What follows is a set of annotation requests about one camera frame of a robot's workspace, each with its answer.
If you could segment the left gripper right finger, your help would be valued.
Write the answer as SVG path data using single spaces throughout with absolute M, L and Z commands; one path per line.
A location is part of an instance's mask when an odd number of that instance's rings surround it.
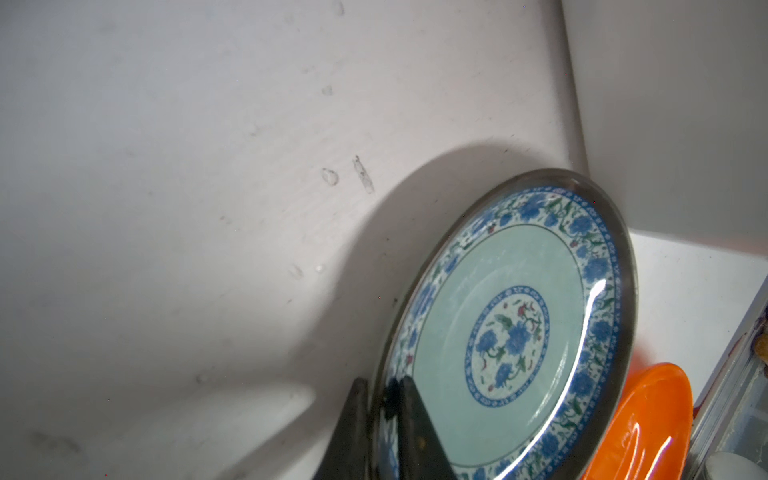
M 410 376 L 404 376 L 398 387 L 398 457 L 400 479 L 456 478 Z

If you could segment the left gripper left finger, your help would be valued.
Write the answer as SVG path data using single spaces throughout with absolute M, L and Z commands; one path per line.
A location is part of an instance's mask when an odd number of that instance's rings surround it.
M 327 450 L 314 480 L 366 478 L 368 440 L 368 381 L 356 378 L 350 387 Z

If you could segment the teal floral patterned plate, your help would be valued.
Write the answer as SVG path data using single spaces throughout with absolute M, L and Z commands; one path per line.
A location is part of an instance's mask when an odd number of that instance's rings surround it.
M 628 374 L 637 274 L 620 212 L 589 178 L 539 169 L 450 228 L 393 325 L 374 387 L 374 479 L 399 477 L 383 396 L 414 381 L 460 479 L 577 479 Z

